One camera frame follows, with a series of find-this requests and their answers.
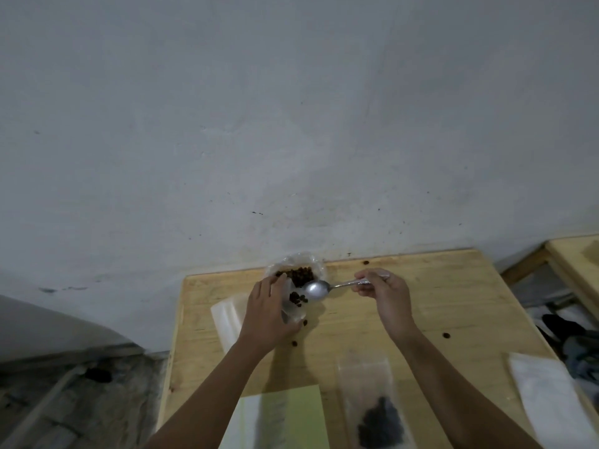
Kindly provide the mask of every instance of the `table top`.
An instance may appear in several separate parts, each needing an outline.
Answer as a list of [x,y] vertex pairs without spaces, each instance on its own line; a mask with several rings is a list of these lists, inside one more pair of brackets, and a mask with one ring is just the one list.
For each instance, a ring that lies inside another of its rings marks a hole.
[[[473,249],[369,258],[407,281],[417,325],[478,390],[532,433],[506,353],[553,357],[493,265]],[[332,283],[366,268],[364,260],[327,263]],[[183,404],[223,357],[210,307],[251,291],[262,269],[186,277],[177,310],[158,425]],[[337,358],[350,349],[384,351],[406,420],[419,447],[450,444],[403,356],[378,319],[375,302],[346,288],[307,306],[307,326],[259,363],[243,395],[318,384],[331,448],[348,439],[336,378]],[[298,343],[293,347],[291,341]]]
[[599,306],[599,234],[552,239],[545,247],[583,293]]

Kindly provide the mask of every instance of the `forearm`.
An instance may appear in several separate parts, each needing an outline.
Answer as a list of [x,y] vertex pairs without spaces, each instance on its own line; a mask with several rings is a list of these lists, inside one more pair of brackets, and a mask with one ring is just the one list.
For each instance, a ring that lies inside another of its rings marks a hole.
[[461,376],[416,327],[393,341],[455,448],[540,448]]
[[216,449],[237,401],[262,355],[243,341],[223,360],[156,434],[146,449]]

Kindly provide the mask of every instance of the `white wall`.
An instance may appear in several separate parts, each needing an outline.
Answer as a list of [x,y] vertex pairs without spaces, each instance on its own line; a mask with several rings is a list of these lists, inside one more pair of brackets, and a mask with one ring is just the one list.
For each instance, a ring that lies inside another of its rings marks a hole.
[[1,6],[6,296],[164,350],[186,273],[599,231],[597,0]]

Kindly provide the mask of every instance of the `concrete floor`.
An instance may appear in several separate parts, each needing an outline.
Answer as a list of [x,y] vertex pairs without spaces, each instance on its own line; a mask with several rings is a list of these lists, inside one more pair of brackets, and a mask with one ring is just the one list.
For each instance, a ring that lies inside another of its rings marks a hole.
[[[135,355],[102,361],[112,382],[76,377],[49,404],[19,449],[134,449],[152,434],[166,360]],[[71,367],[0,378],[0,442]]]

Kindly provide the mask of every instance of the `metal spoon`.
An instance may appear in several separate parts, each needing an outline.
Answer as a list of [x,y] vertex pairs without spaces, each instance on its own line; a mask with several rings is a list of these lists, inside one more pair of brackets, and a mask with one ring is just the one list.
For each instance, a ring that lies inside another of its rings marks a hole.
[[[378,275],[383,280],[389,278],[389,274],[385,272],[378,273]],[[351,285],[370,285],[370,281],[364,277],[362,279],[354,279],[337,285],[331,285],[329,282],[324,280],[312,280],[302,287],[302,291],[305,293],[308,300],[320,301],[321,299],[325,299],[326,295],[329,294],[332,289],[348,287]]]

